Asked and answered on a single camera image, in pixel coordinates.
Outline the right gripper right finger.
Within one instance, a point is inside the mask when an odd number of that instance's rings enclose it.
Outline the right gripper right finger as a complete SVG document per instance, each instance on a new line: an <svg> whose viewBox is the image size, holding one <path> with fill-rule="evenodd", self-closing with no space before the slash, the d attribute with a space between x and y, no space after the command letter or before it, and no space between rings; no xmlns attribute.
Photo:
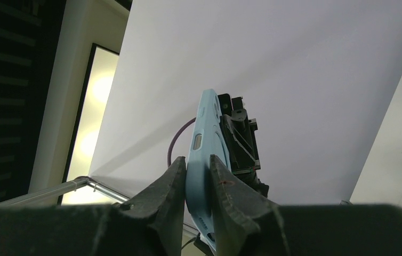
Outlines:
<svg viewBox="0 0 402 256"><path fill-rule="evenodd" d="M210 157L217 255L402 255L402 208L278 205Z"/></svg>

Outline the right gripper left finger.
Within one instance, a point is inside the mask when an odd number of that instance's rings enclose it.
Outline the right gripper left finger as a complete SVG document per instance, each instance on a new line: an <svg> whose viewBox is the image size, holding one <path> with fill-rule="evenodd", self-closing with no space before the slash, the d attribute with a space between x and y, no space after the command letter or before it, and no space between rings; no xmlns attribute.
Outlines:
<svg viewBox="0 0 402 256"><path fill-rule="evenodd" d="M0 207L0 255L180 255L186 160L122 204Z"/></svg>

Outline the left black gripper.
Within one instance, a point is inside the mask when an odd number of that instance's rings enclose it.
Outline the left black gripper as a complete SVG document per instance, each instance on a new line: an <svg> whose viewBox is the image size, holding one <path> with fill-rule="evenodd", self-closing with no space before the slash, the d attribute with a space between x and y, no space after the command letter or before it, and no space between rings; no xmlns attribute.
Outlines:
<svg viewBox="0 0 402 256"><path fill-rule="evenodd" d="M268 196L269 186L261 182L257 171L261 169L255 131L258 130L255 118L249 119L244 108L243 98L232 98L220 94L221 130L229 150L231 171L264 197Z"/></svg>

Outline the black phone light blue case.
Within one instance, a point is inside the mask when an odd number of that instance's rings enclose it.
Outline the black phone light blue case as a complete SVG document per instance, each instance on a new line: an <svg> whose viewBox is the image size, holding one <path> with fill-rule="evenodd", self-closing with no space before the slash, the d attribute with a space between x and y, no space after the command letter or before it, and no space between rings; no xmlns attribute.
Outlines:
<svg viewBox="0 0 402 256"><path fill-rule="evenodd" d="M221 131L221 105L213 89L202 92L189 148L186 205L200 237L216 255L210 200L210 156L216 155L230 170L229 150Z"/></svg>

